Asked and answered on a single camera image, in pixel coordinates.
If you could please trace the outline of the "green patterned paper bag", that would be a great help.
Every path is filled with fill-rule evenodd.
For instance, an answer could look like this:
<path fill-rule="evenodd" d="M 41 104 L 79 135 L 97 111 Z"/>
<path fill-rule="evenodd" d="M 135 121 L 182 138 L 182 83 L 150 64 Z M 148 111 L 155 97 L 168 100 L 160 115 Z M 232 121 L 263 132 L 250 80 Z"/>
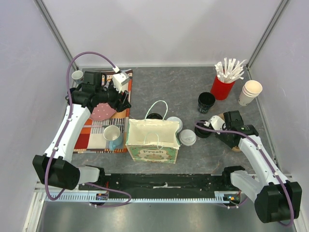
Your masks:
<path fill-rule="evenodd" d="M 130 119 L 126 147 L 134 161 L 171 163 L 177 160 L 180 143 L 178 121 L 162 119 Z"/>

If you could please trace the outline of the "black plastic cup lid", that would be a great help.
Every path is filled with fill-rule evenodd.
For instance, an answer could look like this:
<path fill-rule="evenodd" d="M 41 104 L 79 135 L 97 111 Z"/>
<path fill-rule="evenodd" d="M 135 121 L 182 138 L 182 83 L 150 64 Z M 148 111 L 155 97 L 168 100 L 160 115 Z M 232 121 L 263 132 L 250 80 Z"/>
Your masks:
<path fill-rule="evenodd" d="M 158 113 L 150 113 L 147 115 L 146 119 L 159 119 L 162 120 L 163 117 Z"/>

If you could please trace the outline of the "white plastic cup lid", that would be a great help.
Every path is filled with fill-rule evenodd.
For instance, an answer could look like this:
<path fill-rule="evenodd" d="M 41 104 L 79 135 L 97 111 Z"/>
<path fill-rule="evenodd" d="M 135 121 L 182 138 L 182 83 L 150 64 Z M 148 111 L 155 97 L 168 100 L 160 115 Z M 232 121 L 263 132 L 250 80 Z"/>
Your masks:
<path fill-rule="evenodd" d="M 178 122 L 179 123 L 179 127 L 183 126 L 182 120 L 180 118 L 176 117 L 176 116 L 171 116 L 171 117 L 167 118 L 167 121 Z"/>

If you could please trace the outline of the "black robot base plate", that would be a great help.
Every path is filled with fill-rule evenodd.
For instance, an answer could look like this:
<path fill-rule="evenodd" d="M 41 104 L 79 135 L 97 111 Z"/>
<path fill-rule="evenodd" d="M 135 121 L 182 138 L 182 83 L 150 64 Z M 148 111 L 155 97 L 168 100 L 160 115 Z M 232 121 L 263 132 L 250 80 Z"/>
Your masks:
<path fill-rule="evenodd" d="M 97 186 L 117 190 L 116 196 L 210 196 L 213 192 L 239 195 L 241 190 L 228 183 L 221 174 L 105 174 Z"/>

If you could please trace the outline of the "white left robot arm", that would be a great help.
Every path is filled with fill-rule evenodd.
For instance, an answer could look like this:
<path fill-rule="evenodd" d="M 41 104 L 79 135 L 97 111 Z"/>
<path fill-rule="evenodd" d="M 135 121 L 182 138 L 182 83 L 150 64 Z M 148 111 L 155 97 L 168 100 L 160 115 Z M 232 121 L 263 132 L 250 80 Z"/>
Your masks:
<path fill-rule="evenodd" d="M 73 190 L 79 184 L 89 182 L 95 190 L 105 187 L 106 178 L 101 175 L 101 168 L 77 168 L 71 160 L 79 134 L 98 104 L 106 103 L 117 112 L 131 107 L 128 74 L 116 73 L 111 81 L 106 81 L 106 76 L 103 72 L 85 71 L 83 81 L 70 88 L 66 97 L 69 105 L 56 136 L 44 154 L 35 155 L 32 161 L 40 182 L 45 186 Z"/>

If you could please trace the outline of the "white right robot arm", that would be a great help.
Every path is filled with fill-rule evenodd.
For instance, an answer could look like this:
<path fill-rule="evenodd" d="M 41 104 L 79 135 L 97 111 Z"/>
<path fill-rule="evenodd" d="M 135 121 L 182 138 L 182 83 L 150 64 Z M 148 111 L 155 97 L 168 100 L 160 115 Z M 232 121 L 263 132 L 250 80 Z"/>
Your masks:
<path fill-rule="evenodd" d="M 256 214 L 263 223 L 297 219 L 302 188 L 276 166 L 256 128 L 244 124 L 239 111 L 212 116 L 210 124 L 219 140 L 244 153 L 257 177 L 253 179 L 241 167 L 230 167 L 230 173 L 221 178 L 222 187 L 226 190 L 239 188 L 254 203 Z"/>

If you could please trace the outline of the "brown pulp cup carrier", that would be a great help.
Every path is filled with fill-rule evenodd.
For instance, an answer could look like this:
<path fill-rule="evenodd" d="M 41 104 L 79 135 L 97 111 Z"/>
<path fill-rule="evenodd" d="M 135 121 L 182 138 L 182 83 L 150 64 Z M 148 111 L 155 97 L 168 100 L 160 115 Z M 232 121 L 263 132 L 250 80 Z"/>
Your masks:
<path fill-rule="evenodd" d="M 225 118 L 224 118 L 224 114 L 223 114 L 223 113 L 219 114 L 219 117 L 220 117 L 223 121 L 225 121 Z M 235 146 L 235 147 L 233 147 L 233 148 L 231 148 L 231 149 L 232 149 L 232 151 L 234 151 L 234 152 L 240 152 L 240 151 L 241 151 L 241 150 L 239 149 L 238 146 Z"/>

